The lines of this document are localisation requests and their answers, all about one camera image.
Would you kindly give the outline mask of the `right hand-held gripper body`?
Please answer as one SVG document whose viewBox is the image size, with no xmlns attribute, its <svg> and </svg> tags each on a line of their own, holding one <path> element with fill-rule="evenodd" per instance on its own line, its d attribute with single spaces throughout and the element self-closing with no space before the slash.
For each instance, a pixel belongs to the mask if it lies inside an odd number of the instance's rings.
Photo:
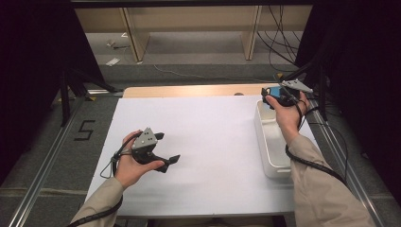
<svg viewBox="0 0 401 227">
<path fill-rule="evenodd" d="M 283 80 L 279 84 L 279 96 L 274 98 L 282 106 L 293 106 L 299 102 L 300 93 L 312 93 L 313 90 L 307 87 L 298 79 L 294 80 Z"/>
</svg>

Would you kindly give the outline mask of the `person's right hand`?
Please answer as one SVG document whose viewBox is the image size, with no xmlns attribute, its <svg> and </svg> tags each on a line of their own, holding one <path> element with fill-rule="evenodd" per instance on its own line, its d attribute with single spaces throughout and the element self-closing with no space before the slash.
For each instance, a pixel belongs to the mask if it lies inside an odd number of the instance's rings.
<svg viewBox="0 0 401 227">
<path fill-rule="evenodd" d="M 291 107 L 281 106 L 272 96 L 266 96 L 266 100 L 276 111 L 276 121 L 281 129 L 285 141 L 290 145 L 291 141 L 300 134 L 300 121 L 309 108 L 309 102 L 305 94 L 301 92 L 299 102 Z"/>
</svg>

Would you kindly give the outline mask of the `white board mat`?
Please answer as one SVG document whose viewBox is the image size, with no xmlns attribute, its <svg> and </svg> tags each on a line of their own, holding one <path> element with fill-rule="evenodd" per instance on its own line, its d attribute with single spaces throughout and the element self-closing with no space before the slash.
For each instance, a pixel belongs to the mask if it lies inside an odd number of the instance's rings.
<svg viewBox="0 0 401 227">
<path fill-rule="evenodd" d="M 151 128 L 164 138 L 156 155 L 177 156 L 124 193 L 121 217 L 232 217 L 290 213 L 291 179 L 267 177 L 254 115 L 258 96 L 121 98 L 88 191 L 104 182 L 113 154 L 132 131 Z"/>
</svg>

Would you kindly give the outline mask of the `person's left hand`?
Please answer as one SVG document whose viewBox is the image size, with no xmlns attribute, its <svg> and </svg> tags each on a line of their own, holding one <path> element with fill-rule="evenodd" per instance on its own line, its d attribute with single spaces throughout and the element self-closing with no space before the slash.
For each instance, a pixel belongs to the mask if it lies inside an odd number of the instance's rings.
<svg viewBox="0 0 401 227">
<path fill-rule="evenodd" d="M 122 184 L 124 189 L 127 189 L 128 187 L 137 183 L 139 179 L 147 172 L 157 169 L 165 164 L 163 161 L 153 161 L 151 163 L 141 165 L 132 158 L 131 146 L 134 139 L 131 139 L 131 137 L 139 132 L 140 130 L 132 131 L 123 139 L 123 144 L 125 144 L 125 147 L 123 148 L 123 153 L 120 156 L 114 177 Z"/>
</svg>

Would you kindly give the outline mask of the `light wooden desk frame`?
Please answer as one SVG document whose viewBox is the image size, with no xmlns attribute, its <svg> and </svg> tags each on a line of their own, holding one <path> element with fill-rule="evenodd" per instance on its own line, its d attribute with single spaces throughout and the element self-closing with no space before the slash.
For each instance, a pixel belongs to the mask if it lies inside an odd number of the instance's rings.
<svg viewBox="0 0 401 227">
<path fill-rule="evenodd" d="M 125 32 L 133 59 L 144 58 L 152 32 L 239 31 L 244 56 L 253 58 L 256 33 L 272 31 L 277 22 L 284 31 L 302 31 L 311 6 L 160 7 L 77 9 L 86 33 Z"/>
</svg>

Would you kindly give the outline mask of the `white plastic bin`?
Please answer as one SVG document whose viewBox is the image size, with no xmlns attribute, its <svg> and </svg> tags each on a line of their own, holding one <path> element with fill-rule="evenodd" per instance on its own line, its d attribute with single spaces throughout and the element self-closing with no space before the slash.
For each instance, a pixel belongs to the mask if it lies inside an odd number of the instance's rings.
<svg viewBox="0 0 401 227">
<path fill-rule="evenodd" d="M 290 176 L 290 160 L 285 154 L 286 141 L 275 118 L 275 111 L 262 100 L 256 102 L 254 126 L 264 173 L 271 179 Z"/>
</svg>

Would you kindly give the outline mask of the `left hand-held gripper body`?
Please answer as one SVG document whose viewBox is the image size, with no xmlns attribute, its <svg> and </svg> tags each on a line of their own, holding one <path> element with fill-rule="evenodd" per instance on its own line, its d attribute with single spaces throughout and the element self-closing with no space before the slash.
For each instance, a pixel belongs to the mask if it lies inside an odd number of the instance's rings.
<svg viewBox="0 0 401 227">
<path fill-rule="evenodd" d="M 131 154 L 136 162 L 148 164 L 155 160 L 153 149 L 156 147 L 158 139 L 151 128 L 146 128 L 133 142 Z"/>
</svg>

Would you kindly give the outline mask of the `aluminium floor rail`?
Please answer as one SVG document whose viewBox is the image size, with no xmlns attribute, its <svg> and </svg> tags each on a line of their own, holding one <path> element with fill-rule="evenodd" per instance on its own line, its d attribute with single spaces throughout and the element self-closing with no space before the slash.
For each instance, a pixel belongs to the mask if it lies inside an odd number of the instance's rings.
<svg viewBox="0 0 401 227">
<path fill-rule="evenodd" d="M 77 98 L 63 127 L 56 105 L 33 148 L 0 186 L 0 227 L 65 227 L 83 204 L 117 101 L 122 95 Z"/>
<path fill-rule="evenodd" d="M 357 177 L 353 166 L 349 163 L 349 152 L 345 139 L 341 133 L 331 126 L 328 121 L 324 121 L 319 113 L 318 98 L 313 95 L 307 95 L 307 99 L 310 102 L 310 107 L 315 108 L 307 116 L 310 117 L 308 125 L 311 127 L 318 127 L 320 134 L 324 138 L 324 142 L 327 143 L 329 151 L 336 161 L 336 165 L 339 170 L 339 174 L 343 177 L 347 187 L 351 190 L 354 196 L 363 204 L 363 206 L 370 213 L 376 227 L 384 227 L 384 222 L 380 215 L 377 213 L 377 209 L 373 201 L 370 199 L 367 191 L 362 185 L 361 181 Z"/>
</svg>

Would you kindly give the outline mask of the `dark curtain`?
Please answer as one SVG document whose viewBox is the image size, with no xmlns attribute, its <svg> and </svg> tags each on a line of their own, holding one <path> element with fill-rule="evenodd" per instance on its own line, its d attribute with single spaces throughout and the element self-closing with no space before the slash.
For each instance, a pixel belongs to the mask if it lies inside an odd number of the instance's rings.
<svg viewBox="0 0 401 227">
<path fill-rule="evenodd" d="M 401 205 L 401 0 L 312 0 L 296 64 L 312 59 L 339 20 L 332 94 L 381 180 Z"/>
<path fill-rule="evenodd" d="M 103 80 L 71 0 L 0 0 L 0 184 L 74 70 Z"/>
</svg>

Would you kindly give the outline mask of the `black metal stand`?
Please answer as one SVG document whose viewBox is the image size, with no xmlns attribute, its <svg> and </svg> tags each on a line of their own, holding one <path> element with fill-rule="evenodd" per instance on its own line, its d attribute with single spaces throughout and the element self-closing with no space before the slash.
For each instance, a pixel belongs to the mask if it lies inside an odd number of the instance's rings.
<svg viewBox="0 0 401 227">
<path fill-rule="evenodd" d="M 62 106 L 62 122 L 64 127 L 70 118 L 70 100 L 68 91 L 71 90 L 77 97 L 85 97 L 88 94 L 88 89 L 84 83 L 90 82 L 94 85 L 105 89 L 110 93 L 122 92 L 122 89 L 117 89 L 112 85 L 107 84 L 105 81 L 96 79 L 81 70 L 68 68 L 64 69 L 60 75 L 60 92 L 61 92 L 61 106 Z"/>
<path fill-rule="evenodd" d="M 280 77 L 280 81 L 288 81 L 300 79 L 305 86 L 310 89 L 317 89 L 319 113 L 324 121 L 327 120 L 325 110 L 325 90 L 326 90 L 326 73 L 324 65 L 320 61 L 310 61 L 289 75 Z"/>
</svg>

